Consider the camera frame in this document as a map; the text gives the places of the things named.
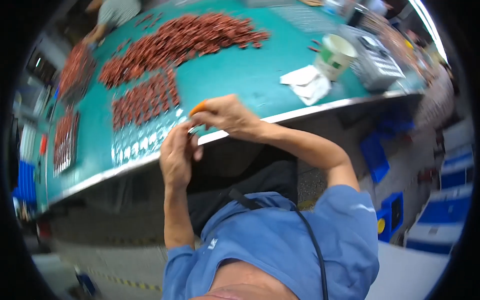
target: green label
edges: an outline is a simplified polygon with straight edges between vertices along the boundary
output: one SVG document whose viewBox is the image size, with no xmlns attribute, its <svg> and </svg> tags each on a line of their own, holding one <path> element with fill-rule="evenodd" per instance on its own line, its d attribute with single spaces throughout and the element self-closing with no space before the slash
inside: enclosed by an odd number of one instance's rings
<svg viewBox="0 0 480 300">
<path fill-rule="evenodd" d="M 326 47 L 323 47 L 322 51 L 320 52 L 320 56 L 322 57 L 325 63 L 328 63 L 330 57 L 332 57 L 333 53 L 328 50 Z"/>
</svg>

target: blue shirt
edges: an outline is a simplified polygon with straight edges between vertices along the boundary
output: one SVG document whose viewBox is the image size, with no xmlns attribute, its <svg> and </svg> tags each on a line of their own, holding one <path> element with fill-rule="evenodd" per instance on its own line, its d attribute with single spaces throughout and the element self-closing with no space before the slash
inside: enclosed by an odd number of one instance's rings
<svg viewBox="0 0 480 300">
<path fill-rule="evenodd" d="M 168 251 L 163 277 L 166 300 L 207 293 L 217 267 L 228 258 L 253 264 L 285 284 L 300 300 L 322 298 L 320 267 L 294 203 L 277 192 L 245 195 L 266 208 L 248 210 L 237 201 L 205 225 L 202 247 Z M 314 212 L 302 212 L 325 261 L 331 299 L 364 299 L 378 274 L 377 219 L 370 195 L 346 185 L 325 191 Z"/>
</svg>

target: metal table edge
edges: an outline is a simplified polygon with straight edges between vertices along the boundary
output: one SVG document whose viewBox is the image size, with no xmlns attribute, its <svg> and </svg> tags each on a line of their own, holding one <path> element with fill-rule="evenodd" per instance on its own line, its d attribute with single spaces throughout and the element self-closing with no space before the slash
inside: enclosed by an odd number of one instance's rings
<svg viewBox="0 0 480 300">
<path fill-rule="evenodd" d="M 296 118 L 308 116 L 311 114 L 319 113 L 322 111 L 327 111 L 330 109 L 335 109 L 335 108 L 342 108 L 342 107 L 347 107 L 350 105 L 355 105 L 355 104 L 361 104 L 361 103 L 368 103 L 368 102 L 374 102 L 382 99 L 389 99 L 389 98 L 395 98 L 395 97 L 400 97 L 400 96 L 407 96 L 407 95 L 422 95 L 423 90 L 414 90 L 414 91 L 387 91 L 384 92 L 383 94 L 378 94 L 378 95 L 372 95 L 372 96 L 367 96 L 367 97 L 354 97 L 354 98 L 347 98 L 347 99 L 342 99 L 342 100 L 337 100 L 329 103 L 323 103 L 319 105 L 313 105 L 305 108 L 300 108 L 297 110 L 281 113 L 278 115 L 274 115 L 271 117 L 266 117 L 263 118 L 262 120 L 265 122 L 269 123 L 279 123 L 287 120 L 293 120 Z M 201 136 L 198 140 L 199 144 L 206 144 L 209 142 L 213 142 L 216 140 L 219 140 L 221 138 L 224 138 L 228 136 L 228 133 L 226 133 L 223 130 L 219 130 L 217 132 L 209 133 L 204 136 Z M 147 164 L 153 163 L 157 161 L 160 157 L 160 151 L 156 153 L 152 153 L 148 156 L 145 156 L 141 159 L 135 160 L 133 162 L 129 162 L 125 165 L 122 165 L 120 167 L 112 168 L 106 171 L 103 171 L 101 173 L 98 173 L 66 190 L 64 190 L 60 195 L 54 197 L 51 201 L 47 199 L 48 204 L 54 204 L 58 201 L 61 201 L 65 198 L 68 198 L 70 196 L 75 195 L 76 193 L 89 188 L 91 186 L 94 186 L 104 180 L 113 178 L 115 176 L 119 176 L 122 174 L 127 174 L 135 169 L 138 169 L 140 167 L 143 167 Z"/>
</svg>

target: black strap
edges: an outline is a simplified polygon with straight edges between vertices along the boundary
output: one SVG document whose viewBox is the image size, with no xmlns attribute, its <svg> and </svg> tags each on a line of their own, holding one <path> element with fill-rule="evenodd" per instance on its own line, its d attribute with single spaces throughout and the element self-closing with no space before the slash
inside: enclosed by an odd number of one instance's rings
<svg viewBox="0 0 480 300">
<path fill-rule="evenodd" d="M 254 199 L 249 199 L 249 198 L 245 197 L 244 195 L 242 195 L 241 192 L 239 192 L 236 189 L 232 189 L 228 193 L 228 195 L 229 195 L 230 198 L 232 198 L 233 200 L 237 200 L 238 203 L 240 203 L 241 205 L 243 205 L 244 207 L 246 207 L 250 210 L 263 208 Z"/>
<path fill-rule="evenodd" d="M 255 199 L 249 199 L 242 195 L 239 191 L 236 189 L 232 189 L 228 193 L 229 197 L 232 198 L 233 200 L 237 200 L 238 203 L 243 205 L 244 207 L 254 210 L 254 209 L 259 209 L 263 208 L 258 204 Z M 300 217 L 300 219 L 305 223 L 305 226 L 307 227 L 307 232 L 310 238 L 312 239 L 313 247 L 315 248 L 315 252 L 317 252 L 317 257 L 318 257 L 318 262 L 320 265 L 320 273 L 322 275 L 321 278 L 321 283 L 322 283 L 322 295 L 323 295 L 323 300 L 328 300 L 328 289 L 327 289 L 327 276 L 325 272 L 325 262 L 324 262 L 324 257 L 322 255 L 322 251 L 320 251 L 320 246 L 318 245 L 317 239 L 315 238 L 315 235 L 313 234 L 312 227 L 308 223 L 307 219 L 302 215 L 302 213 L 299 211 L 299 209 L 295 206 L 295 212 L 297 215 Z"/>
</svg>

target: paper cup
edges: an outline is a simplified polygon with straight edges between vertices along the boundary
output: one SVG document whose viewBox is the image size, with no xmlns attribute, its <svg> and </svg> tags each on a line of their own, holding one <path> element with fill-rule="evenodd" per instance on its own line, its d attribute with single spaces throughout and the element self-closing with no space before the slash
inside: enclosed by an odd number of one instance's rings
<svg viewBox="0 0 480 300">
<path fill-rule="evenodd" d="M 313 64 L 328 79 L 336 81 L 337 77 L 350 65 L 350 62 L 357 58 L 357 51 L 351 43 L 340 36 L 325 35 L 322 42 L 320 53 Z"/>
</svg>

